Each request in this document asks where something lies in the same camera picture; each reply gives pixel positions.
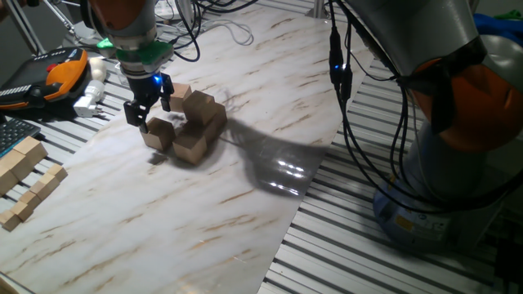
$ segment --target white cable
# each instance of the white cable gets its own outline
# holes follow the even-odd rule
[[[223,21],[225,22],[224,24],[216,24],[216,22],[218,21]],[[253,32],[251,30],[251,28],[246,25],[246,24],[238,24],[232,20],[208,20],[206,22],[203,23],[203,25],[206,25],[208,23],[215,23],[213,25],[211,25],[210,27],[206,28],[207,30],[210,30],[210,29],[215,29],[217,27],[225,27],[229,30],[230,32],[230,36],[232,37],[233,40],[235,40],[235,42],[241,46],[248,46],[248,45],[251,45],[253,42],[254,42],[254,36],[253,36]],[[235,25],[237,26],[239,29],[242,29],[244,32],[248,33],[248,36],[247,38],[244,40],[244,41],[239,41],[236,36],[235,36],[235,33],[233,32],[232,28],[228,25],[228,24],[232,24],[232,25]]]
[[[159,25],[161,27],[170,28],[170,29],[175,29],[180,33],[188,32],[187,29],[183,27],[182,22],[175,24],[175,25],[168,25],[168,24],[166,24],[166,25],[165,24],[156,24],[156,25]],[[238,27],[239,29],[243,30],[244,32],[248,33],[247,38],[245,40],[238,40],[233,29],[231,28],[231,25],[234,25],[234,26]],[[246,24],[239,24],[237,22],[234,22],[233,20],[207,20],[202,23],[203,31],[209,31],[211,29],[215,29],[218,27],[225,27],[226,29],[228,29],[232,39],[241,46],[248,46],[254,42],[253,32],[252,32],[251,28]]]

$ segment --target black cable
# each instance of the black cable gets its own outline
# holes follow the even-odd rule
[[[338,103],[340,104],[340,108],[342,109],[342,116],[343,116],[343,137],[345,139],[345,145],[347,150],[349,151],[349,154],[352,157],[352,160],[354,161],[355,165],[360,169],[361,173],[364,175],[364,177],[374,186],[376,189],[383,194],[383,196],[387,197],[389,200],[391,200],[393,203],[398,205],[399,207],[402,207],[404,209],[408,209],[412,212],[419,212],[419,213],[428,213],[428,214],[445,214],[452,212],[452,210],[441,210],[441,211],[428,211],[423,209],[418,209],[415,207],[410,207],[408,205],[403,204],[402,202],[396,200],[394,197],[389,195],[385,190],[383,190],[378,183],[376,183],[370,175],[367,173],[367,171],[361,166],[361,163],[358,161],[358,158],[355,156],[354,151],[352,151],[351,144],[349,143],[348,137],[351,138],[353,145],[356,145],[356,138],[354,136],[354,133],[352,133],[351,125],[349,123],[349,120],[346,117],[346,106],[344,105],[341,97],[340,92],[336,91]]]
[[[156,7],[156,5],[158,4],[160,0],[156,0],[156,3],[154,4],[154,6]],[[167,5],[169,5],[171,7],[171,12],[172,12],[172,16],[170,19],[166,19],[166,18],[163,18],[162,16],[159,16],[157,15],[156,13],[154,13],[155,16],[157,16],[158,18],[162,19],[162,20],[174,20],[174,8],[172,7],[171,3],[169,3],[168,0],[165,0],[167,2]]]
[[[334,28],[334,27],[336,27],[336,17],[334,16],[334,5],[333,5],[332,0],[329,0],[329,9],[330,9],[330,14],[331,14],[330,20],[333,22],[333,28]]]
[[[360,69],[371,79],[373,79],[374,81],[378,81],[378,82],[387,82],[387,81],[394,81],[395,79],[397,79],[398,77],[397,76],[391,76],[390,78],[376,78],[374,77],[372,74],[368,73],[367,70],[364,69],[363,65],[361,65],[360,61],[356,58],[356,56],[354,56],[354,53],[351,52],[351,56],[352,58],[354,58],[354,60],[356,61],[356,63],[358,64],[358,66],[360,67]]]
[[[187,24],[187,20],[186,20],[185,16],[183,15],[183,12],[181,12],[180,5],[178,4],[178,0],[174,0],[174,3],[176,4],[177,10],[180,13],[181,21],[183,22],[183,25],[186,27],[187,32],[190,35],[191,42],[193,42],[194,43],[194,47],[196,47],[196,57],[194,59],[189,59],[187,57],[182,56],[180,53],[178,53],[176,51],[174,51],[174,54],[176,56],[178,56],[182,60],[185,60],[185,61],[188,61],[188,62],[196,62],[196,61],[199,60],[199,57],[201,56],[200,55],[200,51],[199,51],[198,42],[196,42],[196,37],[193,35],[193,32],[192,32],[191,28],[189,27],[189,24]],[[198,16],[201,16],[201,13],[200,13],[201,11],[200,11],[198,6],[194,5],[195,3],[196,3],[196,1],[193,1],[193,10],[195,12],[196,8],[197,8],[198,9]],[[198,32],[197,33],[199,33],[200,28],[201,28],[201,20],[199,22],[199,27],[198,27]]]
[[[369,32],[367,32],[363,25],[351,14],[351,12],[348,10],[348,8],[346,8],[341,0],[336,0],[337,1],[337,4],[343,9],[347,19],[349,20],[349,24],[351,23],[351,20],[355,21],[355,24],[357,23],[359,25],[359,28],[360,28],[360,31],[358,31],[358,33],[360,34],[363,34],[365,36],[369,36]],[[375,40],[369,40],[371,43],[376,43]],[[333,40],[331,40],[331,51],[333,51],[334,49],[336,48],[333,48],[333,44],[335,42],[333,42]],[[391,63],[391,60],[388,58],[387,55],[385,55],[385,53],[382,51],[381,54],[383,58],[385,58],[385,60],[383,60],[383,62],[387,65],[389,64],[389,68],[391,69],[392,73],[397,77],[399,76],[396,68],[394,68],[394,66],[392,65]],[[333,69],[336,69],[333,68],[331,66],[331,74],[332,73],[337,73],[337,71],[334,71]],[[331,78],[332,81],[339,81],[339,80],[342,80],[341,78],[337,77],[337,78]],[[361,156],[365,159],[365,162],[367,162],[367,164],[373,169],[374,172],[376,172],[379,176],[382,176],[381,172],[367,159],[364,151],[359,147],[359,144],[357,143],[357,140],[352,132],[352,129],[351,129],[351,125],[348,121],[348,118],[346,116],[346,100],[344,100],[345,97],[343,97],[341,94],[340,94],[340,85],[339,83],[337,82],[333,82],[334,84],[334,88],[335,88],[335,92],[336,92],[336,95],[337,95],[337,100],[338,100],[338,103],[340,104],[340,109],[342,110],[342,117],[343,117],[343,135],[344,135],[344,139],[345,139],[345,143],[346,143],[346,147],[347,147],[347,150],[349,152],[349,154],[351,155],[355,165],[360,169],[360,171],[362,172],[362,174],[365,176],[365,178],[380,192],[382,193],[385,197],[387,197],[389,200],[391,200],[393,203],[395,203],[396,205],[398,205],[399,207],[402,207],[404,209],[408,209],[410,211],[413,211],[413,212],[419,212],[419,213],[428,213],[428,214],[445,214],[445,213],[451,213],[451,212],[458,212],[458,211],[470,211],[470,210],[476,210],[476,209],[481,209],[481,208],[485,208],[485,207],[488,207],[488,206],[491,206],[493,205],[494,203],[498,202],[498,201],[501,201],[503,200],[504,198],[506,198],[511,192],[513,192],[514,190],[516,190],[518,187],[521,186],[521,184],[523,184],[523,170],[521,170],[517,175],[515,175],[512,179],[510,179],[510,181],[506,182],[505,184],[503,185],[500,185],[499,187],[491,190],[490,192],[486,193],[486,194],[483,194],[479,197],[474,197],[473,199],[471,198],[465,198],[465,199],[460,199],[458,201],[453,201],[451,203],[435,203],[434,201],[428,201],[428,199],[426,198],[423,198],[422,200],[421,199],[417,199],[415,197],[410,197],[409,195],[407,195],[406,193],[403,193],[401,192],[400,189],[397,189],[395,186],[394,186],[394,183],[391,182],[390,180],[385,180],[385,182],[387,183],[387,185],[389,186],[392,186],[393,188],[395,188],[396,190],[398,190],[399,192],[401,192],[403,195],[405,195],[405,197],[408,197],[410,199],[413,199],[413,200],[418,200],[418,201],[423,201],[425,203],[430,203],[432,206],[437,206],[437,205],[445,205],[445,206],[450,206],[452,205],[452,208],[446,208],[446,209],[441,209],[441,210],[435,210],[435,211],[428,211],[428,210],[423,210],[423,209],[417,209],[415,207],[409,207],[405,204],[403,204],[402,202],[400,202],[399,200],[393,198],[390,194],[388,194],[386,191],[384,191],[380,185],[378,185],[370,176],[369,174],[367,173],[367,171],[361,166],[360,162],[358,161],[357,157],[355,156],[354,152],[352,151],[352,148],[351,148],[351,145],[349,143],[349,140],[348,140],[348,137],[351,138],[352,140],[352,143],[353,145],[355,146],[355,148],[358,150],[358,152],[361,154]],[[404,107],[402,109],[402,116],[400,118],[400,123],[398,125],[398,129],[396,130],[396,135],[395,135],[395,138],[397,140],[397,136],[399,135],[399,132],[400,132],[400,128],[403,124],[403,127],[404,127],[404,132],[403,132],[403,138],[402,138],[402,149],[400,150],[400,156],[402,156],[402,153],[405,151],[405,140],[406,140],[406,132],[407,132],[407,128],[408,128],[408,109],[406,109],[405,111],[405,106],[408,107],[408,100],[407,100],[407,95],[406,95],[406,90],[404,87],[402,87],[402,96],[403,96],[403,104],[404,104]]]
[[[329,4],[329,7],[331,9],[331,15],[332,15],[332,19],[334,20],[335,17],[334,17],[334,14],[332,13],[333,12],[333,4],[332,4],[332,0],[330,0],[330,4]],[[347,29],[350,30],[351,27],[351,18],[347,17],[347,23],[349,24],[349,27]],[[339,70],[339,68],[337,68],[336,64],[337,63],[340,63],[340,61],[337,61],[339,60],[340,58],[342,59],[343,57],[339,57],[339,55],[341,54],[341,52],[338,52],[341,50],[341,44],[339,42],[339,34],[337,35],[337,29],[336,29],[336,26],[334,25],[335,24],[335,20],[333,21],[333,28],[332,28],[332,33],[331,33],[331,40],[330,40],[330,43],[331,43],[331,49],[330,49],[330,53],[329,53],[329,63],[330,63],[330,74],[331,74],[331,82],[333,83],[334,85],[334,89],[336,91],[339,90],[340,88],[340,83],[342,81],[344,81],[343,85],[342,85],[342,89],[346,88],[346,87],[349,87],[349,85],[347,85],[348,83],[352,83],[352,76],[346,78],[343,76],[343,74],[345,74],[346,72],[350,71],[351,70],[351,67],[350,67],[350,64],[349,66],[346,67],[346,70],[344,71],[345,73],[341,73],[341,71]],[[348,90],[345,90],[345,91],[342,91],[344,93],[342,94],[345,94],[345,96],[350,96],[350,91]],[[343,95],[341,95],[341,99],[342,101],[347,101],[348,98],[350,97],[345,97]],[[374,166],[374,164],[370,161],[369,157],[367,156],[367,154],[361,149],[360,145],[358,144],[358,142],[356,140],[353,141],[354,143],[354,146],[355,148],[358,150],[358,152],[360,153],[361,157],[363,158],[363,160],[367,163],[367,165],[371,168],[371,170],[373,172],[375,172],[380,178],[382,178],[382,180],[386,181],[386,182],[391,182],[390,179],[387,179],[386,176],[384,176],[377,168],[376,166]],[[415,199],[415,200],[418,200],[419,202],[423,202],[423,203],[432,203],[431,201],[427,200],[426,198],[423,198],[423,197],[419,197],[417,195],[414,195],[414,194],[411,194],[410,192],[402,189],[401,187],[399,187],[398,185],[396,185],[396,183],[394,182],[391,182],[390,185],[394,188],[394,189],[397,189],[398,191],[400,191],[402,194],[405,194],[406,196],[409,196],[410,198],[412,199]]]
[[[211,8],[211,5],[205,6],[205,5],[203,5],[202,3],[198,2],[198,1],[195,1],[195,2],[196,2],[197,6],[202,7],[203,9],[208,9],[210,12],[223,14],[223,13],[237,12],[239,10],[244,9],[245,7],[249,7],[249,6],[253,5],[254,3],[258,2],[258,0],[251,0],[250,2],[247,2],[244,5],[240,5],[238,7],[231,8],[231,9],[228,9],[228,10],[226,10],[226,9],[214,9],[214,8]]]
[[[218,7],[228,7],[229,5],[234,4],[238,0],[230,0],[229,2],[225,2],[225,3],[219,3],[218,1],[212,1],[212,0],[206,0],[206,1],[211,3],[212,5],[216,5]]]
[[[403,134],[401,134],[401,143],[400,143],[400,156],[399,156],[399,166],[400,174],[403,177],[405,184],[412,189],[412,185],[409,183],[409,179],[405,173],[405,168],[403,166],[403,155],[405,153],[405,142],[407,141],[407,131],[409,128],[409,102],[407,101],[407,91],[402,87],[401,96],[403,98],[402,108],[405,109],[404,119],[403,119]]]

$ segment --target keyboard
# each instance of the keyboard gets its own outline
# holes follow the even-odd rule
[[[40,132],[39,127],[12,118],[10,121],[0,125],[0,158],[11,151],[18,143],[28,136],[36,136]]]

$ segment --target green led light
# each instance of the green led light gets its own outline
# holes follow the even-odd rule
[[[111,41],[109,41],[108,38],[101,40],[100,42],[98,42],[98,44],[96,44],[96,46],[98,47],[98,49],[101,49],[101,50],[114,48],[113,43]]]

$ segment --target wooden cube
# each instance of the wooden cube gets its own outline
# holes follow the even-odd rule
[[[212,123],[217,130],[216,134],[219,135],[220,129],[227,123],[227,112],[225,106],[216,103],[216,115],[212,118]]]
[[[216,126],[212,121],[207,126],[202,126],[196,122],[188,122],[183,126],[179,136],[192,136],[195,138],[205,137],[207,146],[216,138]]]
[[[31,209],[29,205],[19,201],[11,208],[11,212],[16,214],[22,221],[25,221],[33,214],[33,209]]]
[[[43,201],[56,189],[56,187],[58,187],[59,184],[60,182],[54,176],[46,173],[29,189],[29,191],[35,193],[40,198],[40,201]]]
[[[172,144],[175,138],[172,123],[162,119],[152,118],[148,121],[147,128],[149,132],[147,134],[141,133],[141,136],[150,148],[163,151]]]
[[[33,167],[47,156],[47,151],[43,148],[42,143],[30,136],[23,139],[13,149],[25,155]]]
[[[67,177],[67,171],[64,167],[62,167],[60,164],[53,164],[52,167],[50,167],[47,172],[48,174],[55,176],[55,178],[62,182]]]
[[[183,132],[172,142],[179,159],[194,165],[198,164],[207,151],[205,136],[191,136]]]
[[[202,126],[206,126],[217,111],[214,97],[201,91],[194,91],[190,94],[183,101],[182,107],[188,121],[199,123]]]
[[[0,159],[0,167],[8,168],[18,180],[23,180],[34,169],[29,158],[16,150],[9,151]]]
[[[31,191],[25,192],[18,201],[27,204],[27,206],[32,210],[34,210],[34,208],[36,208],[42,202],[42,200],[40,200],[40,198]]]
[[[186,84],[179,84],[179,83],[173,83],[172,87],[174,88],[174,93],[172,93],[169,105],[171,105],[171,111],[174,112],[183,112],[183,107],[181,105],[183,104],[183,101],[189,97],[190,94],[192,94],[192,90],[190,89],[190,85]]]
[[[12,231],[22,220],[12,211],[6,210],[0,214],[0,225],[8,231]]]
[[[17,183],[15,175],[7,167],[0,166],[0,195],[7,193]]]

